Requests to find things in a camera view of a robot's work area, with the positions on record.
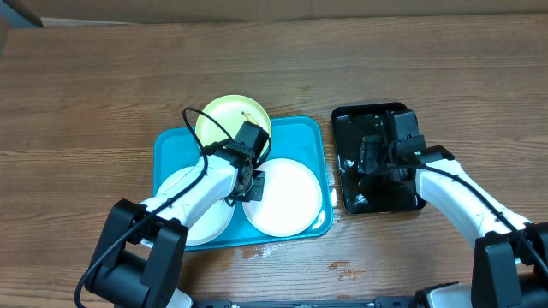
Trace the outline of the green yellow sponge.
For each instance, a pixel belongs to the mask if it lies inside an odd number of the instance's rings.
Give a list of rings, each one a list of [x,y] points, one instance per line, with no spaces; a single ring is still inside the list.
[[[369,135],[362,138],[362,142],[366,144],[383,144],[384,139],[380,135]]]

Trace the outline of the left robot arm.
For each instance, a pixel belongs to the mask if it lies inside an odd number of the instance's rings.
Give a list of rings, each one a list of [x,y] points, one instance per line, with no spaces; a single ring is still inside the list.
[[[205,149],[198,163],[166,190],[139,204],[111,208],[74,303],[87,290],[116,307],[192,307],[178,287],[188,232],[217,202],[253,188],[264,155],[250,149]]]

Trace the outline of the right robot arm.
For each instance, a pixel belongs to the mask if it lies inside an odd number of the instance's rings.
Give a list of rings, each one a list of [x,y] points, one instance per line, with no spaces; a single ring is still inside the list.
[[[474,250],[470,284],[450,282],[418,291],[417,307],[545,307],[547,225],[509,210],[480,187],[441,145],[422,136],[360,145],[367,193],[394,194],[411,184],[416,200],[439,210]]]

